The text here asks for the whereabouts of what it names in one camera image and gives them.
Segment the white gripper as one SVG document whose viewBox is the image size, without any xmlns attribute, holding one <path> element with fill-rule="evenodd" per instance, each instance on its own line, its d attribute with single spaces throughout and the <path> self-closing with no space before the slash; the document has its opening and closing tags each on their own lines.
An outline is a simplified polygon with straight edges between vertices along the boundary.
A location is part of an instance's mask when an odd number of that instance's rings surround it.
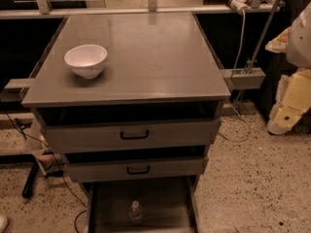
<svg viewBox="0 0 311 233">
<path fill-rule="evenodd" d="M 291 77 L 282 75 L 278 82 L 267 130 L 275 135 L 285 134 L 311 108 L 311 70 L 295 72 Z"/>
</svg>

